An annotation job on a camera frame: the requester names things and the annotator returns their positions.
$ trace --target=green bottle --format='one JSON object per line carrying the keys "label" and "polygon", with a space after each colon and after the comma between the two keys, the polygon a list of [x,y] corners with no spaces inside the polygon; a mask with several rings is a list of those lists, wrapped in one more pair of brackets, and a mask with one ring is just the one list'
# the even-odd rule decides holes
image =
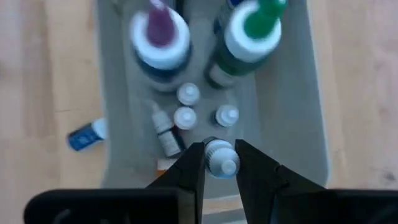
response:
{"label": "green bottle", "polygon": [[206,72],[215,88],[232,86],[257,69],[278,45],[286,0],[245,1],[231,16]]}

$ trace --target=gray plastic tray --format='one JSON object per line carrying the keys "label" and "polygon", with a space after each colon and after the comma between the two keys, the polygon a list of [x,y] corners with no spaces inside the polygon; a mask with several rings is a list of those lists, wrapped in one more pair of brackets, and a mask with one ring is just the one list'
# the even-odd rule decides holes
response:
{"label": "gray plastic tray", "polygon": [[[243,78],[234,88],[220,91],[210,88],[202,71],[216,41],[211,27],[223,2],[185,3],[193,57],[182,78],[195,82],[203,97],[195,107],[199,125],[194,132],[184,133],[186,143],[208,136],[231,143],[245,139],[285,166],[325,185],[330,168],[306,2],[289,2],[282,20],[281,43],[264,68]],[[129,22],[146,4],[138,0],[98,1],[104,107],[109,126],[104,187],[145,187],[155,179],[156,160],[164,155],[144,100],[155,99],[170,117],[178,107],[175,95],[161,95],[145,84],[132,54]],[[239,122],[231,129],[214,128],[208,121],[211,112],[223,103],[239,108]],[[206,177],[205,198],[236,194],[235,180]]]}

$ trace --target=purple bottle cap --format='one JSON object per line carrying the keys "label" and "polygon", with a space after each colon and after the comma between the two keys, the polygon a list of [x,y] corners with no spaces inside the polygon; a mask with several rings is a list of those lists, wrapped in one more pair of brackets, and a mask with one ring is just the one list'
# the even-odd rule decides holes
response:
{"label": "purple bottle cap", "polygon": [[149,11],[147,38],[155,47],[165,47],[174,38],[175,25],[169,8],[160,0],[150,0],[152,9]]}

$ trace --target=light wood surface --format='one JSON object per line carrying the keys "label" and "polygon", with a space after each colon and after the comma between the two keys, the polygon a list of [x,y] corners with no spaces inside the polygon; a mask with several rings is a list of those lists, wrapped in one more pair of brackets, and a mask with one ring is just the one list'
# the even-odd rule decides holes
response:
{"label": "light wood surface", "polygon": [[[396,189],[398,1],[308,5],[328,186]],[[65,144],[69,131],[102,115],[93,1],[0,0],[0,32],[0,219],[21,223],[33,195],[98,187],[103,175],[103,146],[77,154]],[[223,206],[207,204],[205,213]]]}

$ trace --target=small blue bottle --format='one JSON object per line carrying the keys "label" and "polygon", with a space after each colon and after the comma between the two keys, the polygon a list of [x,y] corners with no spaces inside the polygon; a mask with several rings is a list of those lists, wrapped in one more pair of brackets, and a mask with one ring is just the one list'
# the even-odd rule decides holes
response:
{"label": "small blue bottle", "polygon": [[105,119],[100,118],[92,123],[86,124],[68,134],[67,138],[69,146],[75,151],[93,146],[107,138]]}
{"label": "small blue bottle", "polygon": [[213,33],[218,35],[220,31],[224,31],[225,27],[228,25],[229,18],[235,7],[238,6],[244,0],[226,0],[225,4],[222,5],[220,11],[218,12],[217,18],[213,24]]}

